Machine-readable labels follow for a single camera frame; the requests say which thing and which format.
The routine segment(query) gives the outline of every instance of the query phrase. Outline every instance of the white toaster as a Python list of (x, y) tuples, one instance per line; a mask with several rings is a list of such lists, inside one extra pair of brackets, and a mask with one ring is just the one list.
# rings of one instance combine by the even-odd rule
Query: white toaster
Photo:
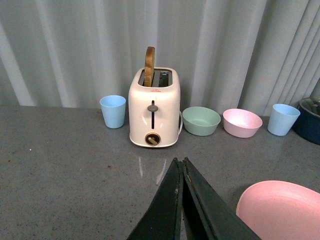
[(145, 69), (134, 76), (129, 90), (130, 140), (139, 146), (163, 148), (175, 144), (182, 128), (180, 83), (175, 70), (155, 67), (151, 87), (144, 86)]

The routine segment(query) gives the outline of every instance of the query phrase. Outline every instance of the bowl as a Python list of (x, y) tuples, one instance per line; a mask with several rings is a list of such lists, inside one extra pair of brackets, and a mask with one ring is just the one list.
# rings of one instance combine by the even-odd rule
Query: bowl
[(232, 108), (223, 112), (223, 127), (238, 138), (250, 138), (262, 126), (262, 119), (253, 112)]
[(208, 136), (214, 133), (221, 121), (220, 115), (212, 109), (192, 106), (182, 112), (184, 128), (196, 136)]
[(236, 215), (263, 240), (319, 239), (320, 194), (291, 182), (267, 180), (241, 195)]

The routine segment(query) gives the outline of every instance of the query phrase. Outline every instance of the pink plate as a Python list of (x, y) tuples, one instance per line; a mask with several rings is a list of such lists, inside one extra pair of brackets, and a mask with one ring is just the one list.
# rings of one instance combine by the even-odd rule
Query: pink plate
[(236, 215), (262, 240), (320, 239), (320, 194), (294, 183), (272, 180), (250, 186)]

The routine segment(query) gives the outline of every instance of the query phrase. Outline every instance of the gray countertop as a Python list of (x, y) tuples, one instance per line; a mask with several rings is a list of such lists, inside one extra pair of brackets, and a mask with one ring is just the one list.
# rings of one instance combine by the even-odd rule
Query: gray countertop
[(0, 239), (126, 239), (174, 157), (188, 157), (233, 211), (260, 181), (320, 193), (320, 146), (272, 135), (262, 120), (251, 138), (221, 121), (210, 136), (183, 129), (175, 145), (150, 149), (131, 143), (128, 114), (110, 129), (100, 109), (1, 106)]

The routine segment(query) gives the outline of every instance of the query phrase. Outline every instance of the blue plastic cup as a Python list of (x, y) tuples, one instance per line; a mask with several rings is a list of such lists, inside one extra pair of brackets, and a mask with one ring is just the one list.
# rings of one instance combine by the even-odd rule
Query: blue plastic cup
[(126, 99), (110, 95), (100, 99), (105, 125), (111, 129), (120, 128), (125, 122)]
[(297, 118), (300, 111), (286, 104), (273, 105), (269, 119), (268, 131), (277, 136), (286, 135)]

